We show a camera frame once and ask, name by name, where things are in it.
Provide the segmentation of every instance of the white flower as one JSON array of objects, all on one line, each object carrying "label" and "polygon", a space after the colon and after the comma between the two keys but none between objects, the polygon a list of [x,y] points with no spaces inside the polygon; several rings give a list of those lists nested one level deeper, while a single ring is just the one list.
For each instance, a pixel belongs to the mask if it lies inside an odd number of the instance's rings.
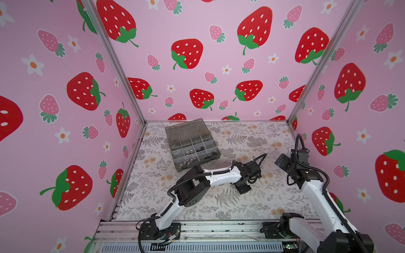
[{"label": "white flower", "polygon": [[75,53],[77,53],[77,50],[81,49],[81,47],[77,43],[77,38],[72,38],[72,36],[70,36],[69,34],[68,34],[68,38],[69,38],[68,45],[70,47],[73,47],[73,50],[75,51]]},{"label": "white flower", "polygon": [[364,129],[362,132],[357,131],[357,141],[362,141],[364,144],[366,144],[367,139],[371,138],[371,135],[367,134],[367,129]]},{"label": "white flower", "polygon": [[391,70],[395,67],[395,64],[401,63],[404,59],[401,57],[402,49],[396,53],[389,52],[388,53],[388,60],[386,60],[382,65],[388,65],[388,68]]},{"label": "white flower", "polygon": [[361,30],[356,33],[356,35],[357,35],[356,42],[358,42],[359,40],[364,40],[366,38],[366,33],[368,33],[369,30],[370,30],[370,28],[366,28],[366,25],[364,25],[361,28]]},{"label": "white flower", "polygon": [[60,132],[55,133],[54,135],[56,138],[59,138],[59,145],[63,142],[69,142],[70,131],[65,131],[64,128],[60,128]]},{"label": "white flower", "polygon": [[174,85],[167,85],[167,91],[170,91],[171,93],[173,93],[173,91],[175,91],[176,89],[174,88]]},{"label": "white flower", "polygon": [[229,74],[232,69],[229,67],[229,65],[226,65],[225,68],[222,68],[222,70],[222,74]]},{"label": "white flower", "polygon": [[102,146],[104,148],[104,153],[107,153],[107,151],[110,151],[111,148],[111,143],[108,143],[108,141],[105,141],[105,145]]},{"label": "white flower", "polygon": [[321,14],[326,13],[330,14],[332,8],[336,7],[337,3],[335,0],[329,0],[328,2],[324,2],[324,8],[321,11]]},{"label": "white flower", "polygon": [[6,11],[6,4],[0,2],[0,26],[6,26],[6,21],[14,23],[14,19],[9,14],[7,14]]},{"label": "white flower", "polygon": [[152,9],[152,8],[155,9],[155,10],[158,10],[159,0],[146,0],[146,2],[149,3],[149,5],[148,5],[149,10]]},{"label": "white flower", "polygon": [[59,253],[61,250],[64,250],[64,249],[66,248],[65,242],[66,242],[66,239],[67,239],[67,238],[68,238],[68,237],[65,237],[65,238],[63,238],[63,239],[58,238],[58,239],[56,240],[56,245],[55,245],[55,247],[53,247],[50,252],[51,252],[51,253],[53,253],[53,252]]},{"label": "white flower", "polygon": [[103,211],[102,206],[104,206],[104,203],[98,203],[97,208],[94,210],[97,213],[97,216]]},{"label": "white flower", "polygon": [[274,53],[274,55],[269,56],[269,62],[268,63],[273,63],[276,64],[276,61],[280,59],[280,57],[277,56],[276,53]]},{"label": "white flower", "polygon": [[367,194],[367,189],[361,190],[357,188],[357,192],[358,192],[357,197],[363,199],[364,203],[367,203],[367,200],[371,199],[370,195]]},{"label": "white flower", "polygon": [[45,65],[42,62],[37,62],[36,58],[33,54],[30,54],[30,58],[21,58],[21,61],[25,63],[27,67],[27,72],[28,74],[32,73],[37,73],[38,75],[42,76],[42,68],[45,67]]},{"label": "white flower", "polygon": [[277,99],[274,98],[274,96],[272,96],[271,98],[268,98],[267,100],[268,100],[267,103],[274,103],[274,101],[276,101]]}]

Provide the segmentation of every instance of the pink strawberry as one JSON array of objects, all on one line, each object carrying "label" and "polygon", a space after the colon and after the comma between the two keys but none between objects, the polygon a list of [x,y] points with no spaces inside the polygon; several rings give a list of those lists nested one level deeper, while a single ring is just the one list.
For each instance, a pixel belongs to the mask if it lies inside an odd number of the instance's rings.
[{"label": "pink strawberry", "polygon": [[254,67],[254,59],[250,58],[249,60],[245,61],[242,68],[242,73],[247,74],[250,72],[251,69]]},{"label": "pink strawberry", "polygon": [[295,22],[300,19],[301,12],[303,11],[302,5],[297,5],[287,13],[287,19],[284,20],[284,28],[289,29]]},{"label": "pink strawberry", "polygon": [[164,100],[164,105],[166,106],[166,107],[172,107],[172,105],[174,104],[174,101],[173,101],[173,98],[171,98],[171,97],[168,97],[168,98],[166,98],[165,100]]},{"label": "pink strawberry", "polygon": [[279,81],[279,86],[282,89],[286,89],[287,86],[290,84],[290,81],[288,80],[288,77],[282,77]]},{"label": "pink strawberry", "polygon": [[126,159],[128,159],[129,150],[128,150],[127,146],[124,146],[124,147],[122,148],[122,152],[124,152],[124,157],[125,157]]},{"label": "pink strawberry", "polygon": [[277,107],[276,113],[279,114],[282,111],[284,111],[286,109],[287,105],[286,104],[282,104],[279,107]]},{"label": "pink strawberry", "polygon": [[63,45],[58,43],[58,39],[52,33],[39,29],[38,37],[49,52],[55,53],[56,56],[61,58],[66,55]]},{"label": "pink strawberry", "polygon": [[385,232],[394,240],[405,245],[405,227],[391,223],[385,226]]},{"label": "pink strawberry", "polygon": [[330,118],[333,118],[333,115],[335,115],[335,111],[333,108],[329,108],[329,110],[326,109],[324,113],[322,113],[322,119],[328,121],[330,120]]},{"label": "pink strawberry", "polygon": [[225,33],[222,32],[222,28],[219,26],[210,26],[209,34],[211,35],[211,39],[216,40],[217,43],[222,43],[225,41]]},{"label": "pink strawberry", "polygon": [[149,64],[149,66],[152,67],[153,70],[155,70],[155,71],[160,70],[159,61],[153,55],[148,55],[148,64]]},{"label": "pink strawberry", "polygon": [[56,115],[59,113],[59,106],[52,95],[47,94],[39,103],[39,108],[42,111],[40,115],[44,122],[50,124],[58,119]]},{"label": "pink strawberry", "polygon": [[340,166],[336,166],[333,169],[333,173],[339,177],[339,178],[344,178],[344,177],[348,177],[349,176],[349,170],[347,169],[347,167],[345,167],[344,165]]},{"label": "pink strawberry", "polygon": [[108,126],[113,125],[113,116],[110,114],[109,110],[104,111],[104,117],[105,117],[105,123],[107,123]]},{"label": "pink strawberry", "polygon": [[370,104],[370,109],[376,112],[385,112],[387,109],[392,109],[394,106],[397,105],[399,98],[396,97],[394,94],[382,94],[378,96],[373,102]]},{"label": "pink strawberry", "polygon": [[83,137],[86,139],[94,140],[98,136],[98,130],[94,126],[83,128]]},{"label": "pink strawberry", "polygon": [[107,173],[107,162],[102,160],[100,163],[100,168],[98,168],[98,177],[102,180]]},{"label": "pink strawberry", "polygon": [[206,72],[206,73],[204,74],[204,77],[205,77],[205,80],[206,80],[207,82],[210,82],[210,83],[212,83],[212,84],[218,82],[218,79],[215,77],[215,75],[214,75],[213,73]]},{"label": "pink strawberry", "polygon": [[220,102],[220,106],[218,107],[221,111],[225,110],[228,107],[228,100],[224,100]]},{"label": "pink strawberry", "polygon": [[387,24],[384,29],[378,34],[375,39],[376,44],[374,45],[374,52],[382,52],[385,48],[388,47],[387,43],[392,40],[394,37],[394,24]]},{"label": "pink strawberry", "polygon": [[105,64],[104,64],[103,60],[104,59],[102,58],[101,53],[97,52],[96,53],[96,64],[101,73],[104,73],[104,70],[105,70]]},{"label": "pink strawberry", "polygon": [[324,98],[325,95],[325,85],[321,84],[321,86],[319,86],[319,91],[318,91],[318,101],[321,101]]},{"label": "pink strawberry", "polygon": [[0,217],[17,207],[17,199],[6,191],[0,191]]}]

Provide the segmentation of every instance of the pink wallpaper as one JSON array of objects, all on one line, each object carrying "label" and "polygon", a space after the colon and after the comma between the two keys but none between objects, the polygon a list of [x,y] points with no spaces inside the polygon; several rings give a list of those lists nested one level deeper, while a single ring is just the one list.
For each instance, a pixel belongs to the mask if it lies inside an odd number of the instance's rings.
[{"label": "pink wallpaper", "polygon": [[349,0],[93,0],[147,120],[288,117]]},{"label": "pink wallpaper", "polygon": [[0,252],[87,252],[107,219],[140,124],[94,32],[75,0],[0,2]]},{"label": "pink wallpaper", "polygon": [[297,115],[311,165],[381,253],[405,252],[404,11],[366,2]]}]

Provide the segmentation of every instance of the strawberry print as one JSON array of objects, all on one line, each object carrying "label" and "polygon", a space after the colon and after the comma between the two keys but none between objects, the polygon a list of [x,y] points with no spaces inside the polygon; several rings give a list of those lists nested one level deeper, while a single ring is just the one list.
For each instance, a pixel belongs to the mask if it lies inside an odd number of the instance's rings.
[{"label": "strawberry print", "polygon": [[173,69],[175,69],[177,64],[180,68],[195,68],[200,62],[202,51],[203,45],[195,38],[174,42],[172,45],[172,59],[176,63]]},{"label": "strawberry print", "polygon": [[247,74],[250,72],[251,69],[254,67],[254,59],[250,58],[249,60],[245,61],[242,68],[242,73]]},{"label": "strawberry print", "polygon": [[52,202],[59,210],[69,210],[90,194],[93,187],[92,178],[77,165],[66,168],[56,178],[56,186],[45,189],[39,193],[55,189],[52,193]]},{"label": "strawberry print", "polygon": [[287,13],[287,19],[284,20],[284,29],[290,29],[295,22],[300,19],[301,12],[303,11],[302,5],[297,5]]},{"label": "strawberry print", "polygon": [[49,52],[55,53],[56,56],[61,58],[65,57],[65,49],[61,43],[58,43],[58,39],[55,35],[42,29],[39,29],[37,34],[38,38]]},{"label": "strawberry print", "polygon": [[387,24],[375,39],[374,52],[379,53],[388,47],[388,42],[394,37],[394,24]]},{"label": "strawberry print", "polygon": [[157,95],[152,95],[152,87],[147,81],[132,77],[128,77],[128,81],[137,99],[148,99],[150,96],[157,97]]},{"label": "strawberry print", "polygon": [[392,201],[405,202],[405,153],[384,152],[375,161],[375,173],[382,193]]},{"label": "strawberry print", "polygon": [[44,122],[48,124],[55,122],[59,113],[59,106],[56,99],[52,95],[45,95],[45,97],[39,102],[39,108],[41,109],[41,117]]},{"label": "strawberry print", "polygon": [[312,27],[302,35],[295,52],[295,61],[304,64],[313,62],[317,65],[314,60],[322,56],[328,43],[328,35],[319,28]]},{"label": "strawberry print", "polygon": [[207,109],[209,107],[212,111],[211,105],[214,103],[214,95],[211,92],[194,89],[190,91],[190,99],[196,108]]},{"label": "strawberry print", "polygon": [[337,79],[335,85],[335,98],[342,104],[347,103],[349,109],[350,101],[356,100],[366,87],[366,77],[354,63],[346,64]]},{"label": "strawberry print", "polygon": [[153,55],[148,55],[148,64],[149,64],[149,66],[152,67],[152,69],[154,71],[159,71],[160,70],[159,61]]},{"label": "strawberry print", "polygon": [[378,96],[370,104],[370,109],[379,113],[385,112],[387,109],[391,110],[398,104],[399,98],[394,94],[382,94]]},{"label": "strawberry print", "polygon": [[118,110],[115,116],[115,121],[117,122],[118,132],[122,138],[125,138],[128,134],[129,126],[131,124],[131,119],[129,113],[125,110],[124,102],[122,102],[122,108]]},{"label": "strawberry print", "polygon": [[340,143],[334,144],[334,142],[335,136],[328,127],[319,128],[312,133],[312,143],[323,156],[332,153],[333,146],[340,146]]},{"label": "strawberry print", "polygon": [[119,183],[121,182],[123,173],[124,173],[124,171],[122,169],[118,169],[114,173],[113,177],[111,178],[111,183],[107,179],[107,183],[111,185],[110,186],[110,193],[111,193],[111,196],[113,198],[115,198],[115,194],[117,193],[118,186],[119,186]]},{"label": "strawberry print", "polygon": [[100,105],[100,94],[105,96],[99,91],[96,80],[87,72],[80,73],[70,80],[66,90],[70,100],[89,111],[96,110]]},{"label": "strawberry print", "polygon": [[246,47],[255,49],[263,45],[269,38],[273,12],[269,7],[260,7],[247,16],[238,27],[238,39],[245,55]]},{"label": "strawberry print", "polygon": [[207,82],[209,82],[209,83],[214,84],[214,83],[217,83],[217,82],[218,82],[218,79],[215,77],[215,75],[214,75],[213,73],[206,72],[206,73],[204,74],[204,77],[205,77],[205,80],[206,80]]},{"label": "strawberry print", "polygon": [[97,12],[100,15],[108,36],[121,43],[132,42],[136,37],[136,23],[131,14],[113,0],[97,0]]},{"label": "strawberry print", "polygon": [[18,204],[18,200],[9,192],[0,191],[0,217],[13,211]]},{"label": "strawberry print", "polygon": [[105,70],[105,64],[104,64],[103,60],[104,59],[101,56],[101,53],[97,52],[96,53],[96,65],[97,65],[97,67],[98,67],[98,69],[100,70],[101,73],[104,73],[104,70]]},{"label": "strawberry print", "polygon": [[216,40],[217,43],[222,43],[225,41],[225,33],[222,32],[222,28],[219,26],[210,26],[209,35],[211,35],[211,39]]},{"label": "strawberry print", "polygon": [[0,141],[23,123],[23,113],[13,101],[0,96]]},{"label": "strawberry print", "polygon": [[235,95],[232,101],[234,102],[235,99],[239,99],[240,101],[250,101],[254,99],[257,94],[259,94],[260,90],[263,88],[263,83],[259,80],[253,81],[244,81],[236,85]]}]

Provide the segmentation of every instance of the red strawberry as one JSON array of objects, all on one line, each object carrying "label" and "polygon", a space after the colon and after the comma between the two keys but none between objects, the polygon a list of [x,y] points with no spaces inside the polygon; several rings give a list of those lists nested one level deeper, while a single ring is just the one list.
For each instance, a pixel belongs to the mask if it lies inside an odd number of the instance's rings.
[{"label": "red strawberry", "polygon": [[235,116],[230,115],[230,116],[223,117],[222,120],[239,120],[239,118],[236,118],[237,114],[238,113],[235,113]]},{"label": "red strawberry", "polygon": [[105,96],[98,90],[96,80],[87,72],[80,73],[70,80],[66,90],[70,100],[89,111],[96,110],[100,105],[100,94]]},{"label": "red strawberry", "polygon": [[0,141],[9,136],[23,123],[23,113],[18,105],[0,96]]},{"label": "red strawberry", "polygon": [[397,105],[399,98],[396,97],[394,94],[382,94],[378,96],[373,102],[370,104],[370,109],[376,112],[385,112],[387,109],[392,109]]},{"label": "red strawberry", "polygon": [[92,178],[79,166],[72,165],[59,174],[55,187],[45,189],[39,194],[55,189],[52,202],[60,210],[69,210],[90,194],[92,186]]},{"label": "red strawberry", "polygon": [[299,87],[298,89],[293,90],[290,95],[288,96],[288,98],[292,101],[292,102],[296,102],[298,101],[298,99],[300,98],[303,90],[305,88],[305,85]]},{"label": "red strawberry", "polygon": [[238,27],[239,43],[243,46],[243,55],[246,47],[255,49],[263,45],[269,38],[273,12],[269,7],[260,7],[245,18]]},{"label": "red strawberry", "polygon": [[103,61],[103,57],[101,56],[100,52],[96,53],[96,65],[98,67],[98,69],[100,70],[101,73],[104,73],[104,69],[105,69],[105,64]]},{"label": "red strawberry", "polygon": [[55,53],[56,56],[61,58],[66,55],[63,45],[58,43],[58,39],[52,33],[39,29],[38,37],[49,52]]},{"label": "red strawberry", "polygon": [[333,146],[340,146],[340,143],[334,144],[334,142],[335,136],[328,127],[322,127],[312,133],[312,143],[323,156],[329,155],[333,151]]},{"label": "red strawberry", "polygon": [[383,30],[378,34],[375,39],[376,44],[374,45],[374,52],[382,52],[385,48],[388,47],[387,43],[392,40],[394,37],[394,24],[387,24]]},{"label": "red strawberry", "polygon": [[100,168],[98,168],[98,177],[102,180],[107,173],[107,162],[102,160],[100,163]]},{"label": "red strawberry", "polygon": [[211,92],[204,91],[202,89],[194,89],[190,91],[191,102],[198,109],[207,109],[211,108],[211,105],[214,103],[214,95]]},{"label": "red strawberry", "polygon": [[244,81],[236,85],[235,95],[240,101],[250,101],[259,94],[262,88],[263,83],[259,80]]},{"label": "red strawberry", "polygon": [[187,119],[184,116],[184,114],[177,113],[177,114],[174,114],[173,116],[171,116],[170,118],[168,118],[167,120],[187,120]]},{"label": "red strawberry", "polygon": [[339,74],[335,85],[335,98],[342,104],[356,100],[366,87],[366,77],[354,63],[346,64]]},{"label": "red strawberry", "polygon": [[111,178],[111,183],[107,179],[107,183],[110,184],[110,193],[113,198],[115,198],[115,194],[117,193],[119,183],[121,182],[122,174],[124,171],[122,169],[118,169],[113,177]]},{"label": "red strawberry", "polygon": [[105,123],[107,123],[108,126],[113,125],[113,116],[110,114],[109,110],[104,111],[104,117],[105,117]]},{"label": "red strawberry", "polygon": [[382,193],[392,201],[405,202],[405,153],[384,152],[375,161],[375,173]]},{"label": "red strawberry", "polygon": [[332,56],[330,57],[330,60],[337,62],[340,60],[340,58],[343,57],[344,54],[345,54],[345,49],[340,47],[333,52]]},{"label": "red strawberry", "polygon": [[391,223],[385,226],[385,232],[394,240],[405,245],[405,227],[402,228],[400,225]]},{"label": "red strawberry", "polygon": [[134,91],[135,97],[138,99],[147,99],[150,96],[157,97],[157,95],[152,95],[152,87],[149,83],[140,78],[128,77],[128,81]]},{"label": "red strawberry", "polygon": [[288,13],[287,13],[287,19],[284,20],[284,28],[289,29],[294,25],[295,22],[298,21],[298,19],[301,16],[301,12],[303,11],[302,5],[297,5],[294,8],[292,8]]},{"label": "red strawberry", "polygon": [[13,211],[18,204],[18,200],[6,191],[0,191],[0,217]]},{"label": "red strawberry", "polygon": [[122,108],[118,110],[117,116],[115,117],[117,122],[118,132],[122,138],[128,134],[129,126],[131,124],[131,119],[129,117],[128,111],[124,108],[124,102],[122,102]]},{"label": "red strawberry", "polygon": [[177,64],[180,68],[195,68],[200,61],[202,51],[203,45],[195,38],[174,42],[172,45],[172,59],[176,63],[173,69],[175,69]]},{"label": "red strawberry", "polygon": [[128,40],[136,47],[131,39],[136,36],[136,24],[131,14],[113,0],[97,0],[97,12],[100,15],[108,36],[121,43]]},{"label": "red strawberry", "polygon": [[319,91],[318,91],[318,101],[321,101],[324,98],[325,95],[325,85],[321,84],[321,86],[319,86]]},{"label": "red strawberry", "polygon": [[301,37],[295,51],[295,61],[304,64],[312,61],[317,65],[314,60],[322,56],[328,43],[328,35],[319,28],[312,27]]}]

